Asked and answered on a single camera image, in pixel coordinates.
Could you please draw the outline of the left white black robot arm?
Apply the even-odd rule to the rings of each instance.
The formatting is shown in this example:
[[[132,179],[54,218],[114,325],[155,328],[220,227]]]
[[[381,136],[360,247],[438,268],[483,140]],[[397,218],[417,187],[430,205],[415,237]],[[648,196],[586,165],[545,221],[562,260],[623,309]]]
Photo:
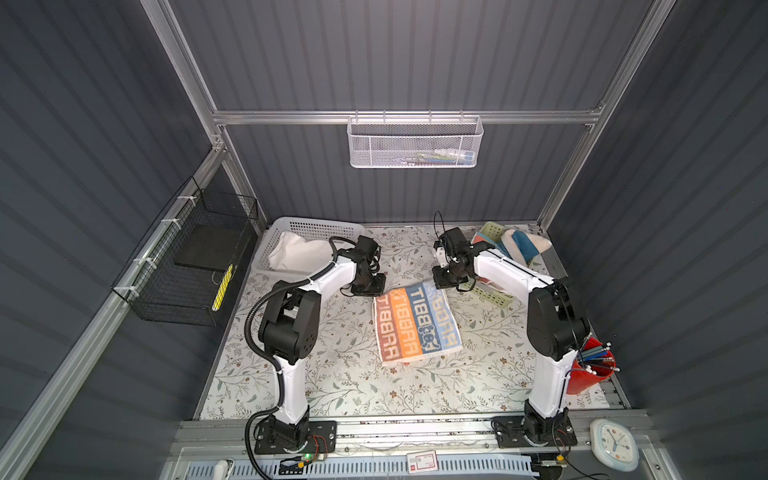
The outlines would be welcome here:
[[[274,369],[276,405],[263,415],[274,436],[292,450],[310,436],[306,359],[318,340],[324,302],[343,289],[354,297],[376,297],[386,284],[375,240],[332,236],[328,244],[317,267],[301,280],[275,283],[244,321],[247,346]]]

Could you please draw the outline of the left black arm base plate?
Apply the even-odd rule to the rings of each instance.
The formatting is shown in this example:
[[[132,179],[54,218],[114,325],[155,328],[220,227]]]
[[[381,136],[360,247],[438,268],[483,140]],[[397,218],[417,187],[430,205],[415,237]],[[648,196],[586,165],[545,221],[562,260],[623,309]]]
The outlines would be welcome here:
[[[254,452],[262,455],[333,453],[337,429],[336,421],[302,420],[297,425],[289,425],[270,417],[256,427]]]

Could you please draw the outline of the white terry towel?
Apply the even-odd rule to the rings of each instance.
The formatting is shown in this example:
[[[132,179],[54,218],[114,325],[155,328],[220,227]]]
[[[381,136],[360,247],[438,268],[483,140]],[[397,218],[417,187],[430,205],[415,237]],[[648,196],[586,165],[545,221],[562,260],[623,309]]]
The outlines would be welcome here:
[[[312,274],[327,266],[332,258],[328,240],[306,240],[296,233],[284,231],[269,253],[268,262],[275,271]]]

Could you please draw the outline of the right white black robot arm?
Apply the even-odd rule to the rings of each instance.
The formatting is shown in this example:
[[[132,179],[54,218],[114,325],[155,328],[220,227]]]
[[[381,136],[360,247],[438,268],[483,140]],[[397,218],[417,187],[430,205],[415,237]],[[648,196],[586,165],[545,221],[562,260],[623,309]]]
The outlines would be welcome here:
[[[487,279],[527,308],[526,334],[536,352],[534,382],[519,430],[532,446],[546,446],[569,426],[567,388],[573,364],[591,334],[591,325],[570,279],[531,270],[481,241],[471,243],[459,228],[444,231],[434,248],[445,261],[432,269],[439,289]]]

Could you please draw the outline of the orange patterned towel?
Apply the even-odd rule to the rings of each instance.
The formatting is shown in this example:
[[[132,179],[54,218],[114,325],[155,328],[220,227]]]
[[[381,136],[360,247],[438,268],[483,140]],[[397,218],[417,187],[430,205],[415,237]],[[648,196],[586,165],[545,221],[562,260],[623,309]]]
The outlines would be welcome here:
[[[429,281],[376,297],[373,320],[379,358],[385,365],[420,362],[463,349],[447,295]]]

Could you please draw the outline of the green plastic towel basket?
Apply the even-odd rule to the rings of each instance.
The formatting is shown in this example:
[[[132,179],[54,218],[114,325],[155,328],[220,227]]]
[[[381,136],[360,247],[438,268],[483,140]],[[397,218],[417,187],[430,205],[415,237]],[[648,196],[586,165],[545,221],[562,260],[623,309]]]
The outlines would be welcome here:
[[[493,221],[488,221],[474,234],[472,242],[486,241],[499,251],[503,251],[501,236],[506,230],[506,226]],[[483,300],[488,301],[501,309],[506,309],[512,302],[511,295],[507,294],[500,287],[497,287],[487,279],[478,279],[474,292]]]

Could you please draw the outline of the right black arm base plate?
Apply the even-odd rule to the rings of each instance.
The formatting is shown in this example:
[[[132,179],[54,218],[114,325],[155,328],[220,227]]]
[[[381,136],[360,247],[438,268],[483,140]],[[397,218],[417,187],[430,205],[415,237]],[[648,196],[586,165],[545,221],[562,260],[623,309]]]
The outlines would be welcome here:
[[[491,429],[500,448],[574,447],[578,443],[568,411],[540,419],[531,415],[496,416]]]

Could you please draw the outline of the white plastic laundry basket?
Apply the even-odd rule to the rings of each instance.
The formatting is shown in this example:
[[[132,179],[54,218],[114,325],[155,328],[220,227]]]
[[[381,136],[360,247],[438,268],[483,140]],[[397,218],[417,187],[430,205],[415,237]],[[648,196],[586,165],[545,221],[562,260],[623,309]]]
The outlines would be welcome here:
[[[281,217],[266,232],[253,260],[253,268],[262,274],[299,278],[315,273],[332,259],[331,237],[343,237],[355,244],[367,236],[360,224]]]

